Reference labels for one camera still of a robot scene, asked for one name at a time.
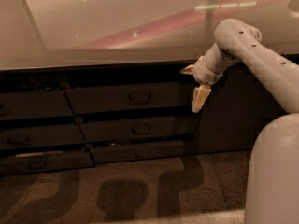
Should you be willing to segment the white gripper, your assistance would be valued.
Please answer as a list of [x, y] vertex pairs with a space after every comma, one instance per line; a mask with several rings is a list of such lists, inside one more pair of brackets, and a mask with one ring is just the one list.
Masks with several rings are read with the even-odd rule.
[[179, 72], [182, 75], [193, 75], [194, 80], [201, 84], [199, 87], [194, 88], [192, 96], [192, 112], [198, 113], [211, 93], [210, 86], [214, 85], [222, 77], [222, 74], [211, 71], [207, 67], [203, 56], [201, 56], [194, 65], [190, 64]]

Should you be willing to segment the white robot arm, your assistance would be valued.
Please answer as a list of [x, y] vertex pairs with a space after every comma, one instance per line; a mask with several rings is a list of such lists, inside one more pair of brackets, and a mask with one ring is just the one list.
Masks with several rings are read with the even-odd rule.
[[205, 55], [181, 70], [199, 84], [192, 111], [202, 109], [227, 68], [242, 62], [249, 69], [259, 92], [230, 103], [264, 123], [251, 151], [244, 224], [299, 224], [299, 66], [263, 46], [260, 30], [240, 20], [220, 22], [214, 39]]

